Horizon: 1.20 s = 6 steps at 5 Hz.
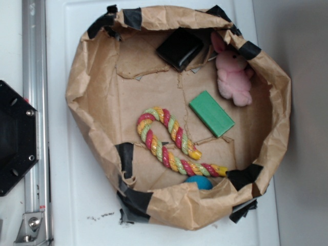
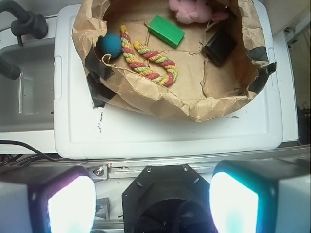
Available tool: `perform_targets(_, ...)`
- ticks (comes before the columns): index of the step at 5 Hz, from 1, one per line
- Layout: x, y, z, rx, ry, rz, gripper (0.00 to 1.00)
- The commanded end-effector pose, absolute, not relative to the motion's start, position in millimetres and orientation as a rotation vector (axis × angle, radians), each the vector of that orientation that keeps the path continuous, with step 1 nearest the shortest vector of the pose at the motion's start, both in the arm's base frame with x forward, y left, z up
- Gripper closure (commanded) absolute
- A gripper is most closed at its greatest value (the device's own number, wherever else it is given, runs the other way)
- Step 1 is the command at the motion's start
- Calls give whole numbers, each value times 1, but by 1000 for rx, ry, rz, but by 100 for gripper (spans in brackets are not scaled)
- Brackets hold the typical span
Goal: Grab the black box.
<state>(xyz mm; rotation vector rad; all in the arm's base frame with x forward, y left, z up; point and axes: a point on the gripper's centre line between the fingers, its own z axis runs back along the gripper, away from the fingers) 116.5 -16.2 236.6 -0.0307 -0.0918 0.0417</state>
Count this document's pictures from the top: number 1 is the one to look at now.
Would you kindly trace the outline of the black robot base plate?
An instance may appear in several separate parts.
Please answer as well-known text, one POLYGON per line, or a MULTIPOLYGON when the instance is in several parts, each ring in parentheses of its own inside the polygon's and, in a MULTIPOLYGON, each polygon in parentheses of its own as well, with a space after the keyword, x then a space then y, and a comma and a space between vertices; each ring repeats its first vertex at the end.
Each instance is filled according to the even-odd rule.
POLYGON ((38 161, 37 111, 1 81, 1 197, 38 161))

